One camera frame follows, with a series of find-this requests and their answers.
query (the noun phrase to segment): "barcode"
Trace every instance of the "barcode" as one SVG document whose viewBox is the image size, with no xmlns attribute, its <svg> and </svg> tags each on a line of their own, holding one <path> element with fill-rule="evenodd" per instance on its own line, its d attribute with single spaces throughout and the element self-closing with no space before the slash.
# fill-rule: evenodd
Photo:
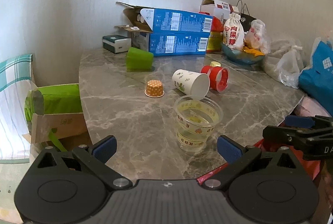
<svg viewBox="0 0 333 224">
<path fill-rule="evenodd" d="M 165 42 L 165 52 L 173 53 L 174 52 L 174 36 L 167 36 Z"/>
<path fill-rule="evenodd" d="M 213 20 L 211 18 L 205 18 L 203 32 L 210 32 L 211 23 Z"/>
<path fill-rule="evenodd" d="M 206 51 L 208 38 L 200 38 L 198 51 Z"/>
<path fill-rule="evenodd" d="M 170 30 L 178 30 L 180 13 L 172 13 Z"/>
</svg>

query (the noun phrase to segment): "green cup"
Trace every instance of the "green cup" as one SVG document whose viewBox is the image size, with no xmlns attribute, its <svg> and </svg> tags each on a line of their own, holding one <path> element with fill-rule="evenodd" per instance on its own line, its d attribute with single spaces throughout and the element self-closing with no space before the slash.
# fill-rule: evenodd
<svg viewBox="0 0 333 224">
<path fill-rule="evenodd" d="M 135 47 L 130 47 L 126 57 L 128 72 L 151 71 L 154 54 Z"/>
</svg>

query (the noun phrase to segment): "blue glass bowl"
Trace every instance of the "blue glass bowl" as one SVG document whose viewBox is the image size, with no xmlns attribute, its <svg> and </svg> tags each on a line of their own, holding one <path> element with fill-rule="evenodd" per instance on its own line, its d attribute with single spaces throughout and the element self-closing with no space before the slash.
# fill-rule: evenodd
<svg viewBox="0 0 333 224">
<path fill-rule="evenodd" d="M 222 44 L 222 51 L 227 56 L 227 58 L 233 62 L 242 65 L 253 65 L 264 59 L 264 55 L 254 56 L 252 54 L 246 53 L 241 50 L 231 50 L 226 45 Z"/>
</svg>

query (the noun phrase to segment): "white logo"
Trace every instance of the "white logo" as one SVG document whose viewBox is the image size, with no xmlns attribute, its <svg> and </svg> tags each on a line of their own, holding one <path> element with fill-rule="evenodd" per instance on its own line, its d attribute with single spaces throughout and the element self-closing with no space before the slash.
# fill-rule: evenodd
<svg viewBox="0 0 333 224">
<path fill-rule="evenodd" d="M 327 57 L 326 59 L 323 60 L 323 66 L 324 66 L 324 69 L 332 67 L 330 57 Z"/>
<path fill-rule="evenodd" d="M 164 185 L 165 187 L 172 187 L 172 186 L 173 186 L 173 184 L 170 183 L 170 182 L 164 183 L 163 185 Z"/>
</svg>

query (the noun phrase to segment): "blue cardboard box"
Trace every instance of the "blue cardboard box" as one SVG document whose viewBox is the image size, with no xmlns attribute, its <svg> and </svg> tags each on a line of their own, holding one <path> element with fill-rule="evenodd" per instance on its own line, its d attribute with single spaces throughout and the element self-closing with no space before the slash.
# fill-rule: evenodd
<svg viewBox="0 0 333 224">
<path fill-rule="evenodd" d="M 128 7 L 123 12 L 132 26 L 117 27 L 132 33 L 133 46 L 154 56 L 206 53 L 212 16 L 117 3 Z"/>
</svg>

